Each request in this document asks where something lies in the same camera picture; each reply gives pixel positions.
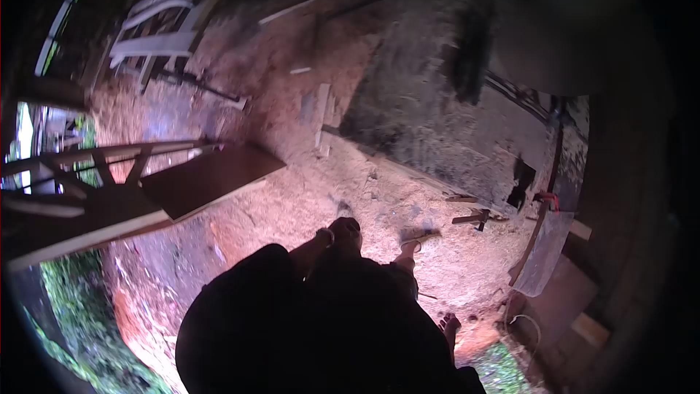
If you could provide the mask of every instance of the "green vegetation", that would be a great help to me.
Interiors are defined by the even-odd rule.
[[[165,382],[124,344],[101,270],[97,250],[41,264],[53,313],[74,357],[45,335],[44,347],[100,394],[170,394]]]
[[[525,375],[518,367],[518,363],[508,351],[508,347],[501,342],[488,347],[470,364],[479,373],[479,379],[489,394],[531,392],[530,385],[525,380]]]
[[[83,134],[83,142],[79,144],[82,150],[90,149],[97,146],[96,136],[97,133],[94,129],[94,120],[89,116],[80,116],[75,119],[75,130]],[[93,166],[94,163],[91,160],[85,160],[84,162],[73,163],[73,170],[77,171],[83,168],[89,168]],[[78,172],[78,177],[81,181],[87,184],[99,187],[99,182],[97,181],[97,170],[90,169],[88,171]]]

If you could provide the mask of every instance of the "sawdust floor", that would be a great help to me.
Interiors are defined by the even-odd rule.
[[[106,250],[106,280],[125,341],[177,391],[184,392],[174,364],[176,335],[202,286],[267,243],[292,249],[310,239],[335,219],[339,201],[354,209],[363,228],[363,255],[378,262],[398,254],[402,234],[442,233],[439,250],[416,256],[415,276],[421,292],[434,297],[420,296],[425,311],[436,320],[453,311],[463,324],[457,364],[498,340],[493,323],[508,294],[508,269],[534,224],[489,222],[481,233],[471,225],[452,226],[452,217],[470,214],[465,204],[446,203],[439,192],[375,166],[341,139],[330,140],[328,157],[319,155],[314,134],[320,114],[300,119],[302,96],[329,83],[341,114],[396,6],[396,0],[383,0],[326,23],[313,70],[290,75],[310,13],[332,9],[333,1],[321,0],[252,33],[254,12],[229,13],[210,24],[188,70],[204,73],[223,91],[250,96],[243,112],[209,94],[159,82],[136,96],[131,77],[112,79],[93,95],[102,146],[201,136],[251,140],[287,164],[259,188]],[[284,7],[266,6],[258,7],[258,15]],[[247,34],[244,41],[241,34]],[[183,159],[162,157],[147,172]],[[117,179],[127,171],[127,165],[113,169]],[[279,326],[284,329],[284,320]]]

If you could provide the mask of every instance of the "bare foot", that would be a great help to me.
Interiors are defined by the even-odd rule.
[[[437,325],[440,331],[444,334],[447,339],[447,343],[450,346],[450,355],[452,357],[452,363],[454,364],[454,342],[457,336],[457,332],[462,328],[462,323],[459,322],[454,313],[446,313],[445,316],[440,320],[440,324]]]

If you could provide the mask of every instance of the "brown board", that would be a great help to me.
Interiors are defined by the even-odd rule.
[[[141,188],[172,220],[179,220],[284,167],[256,147],[226,144],[222,151],[142,178]]]

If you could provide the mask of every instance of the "bracelet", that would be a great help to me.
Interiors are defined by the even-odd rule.
[[[316,235],[318,236],[320,233],[327,233],[328,236],[330,236],[330,243],[326,246],[326,248],[328,248],[328,247],[331,246],[333,243],[335,243],[335,234],[333,233],[333,231],[332,231],[330,228],[326,228],[326,227],[324,227],[324,228],[319,228],[319,229],[316,231]]]

